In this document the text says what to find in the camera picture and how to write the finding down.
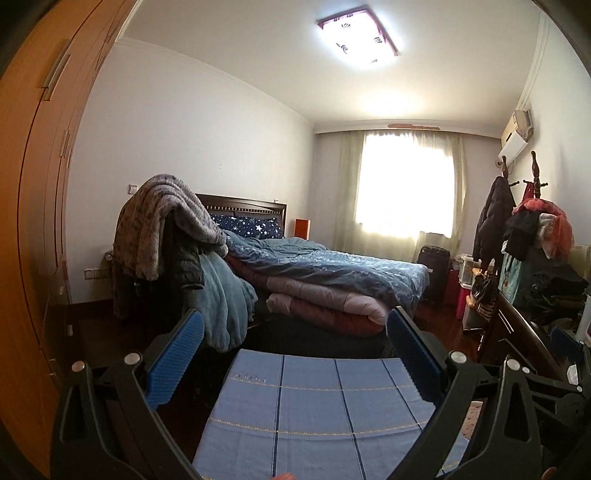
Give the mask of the person's left hand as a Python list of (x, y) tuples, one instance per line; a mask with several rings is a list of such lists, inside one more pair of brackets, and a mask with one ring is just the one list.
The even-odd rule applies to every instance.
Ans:
[(296, 476), (293, 473), (283, 473), (277, 476), (274, 476), (270, 480), (296, 480)]

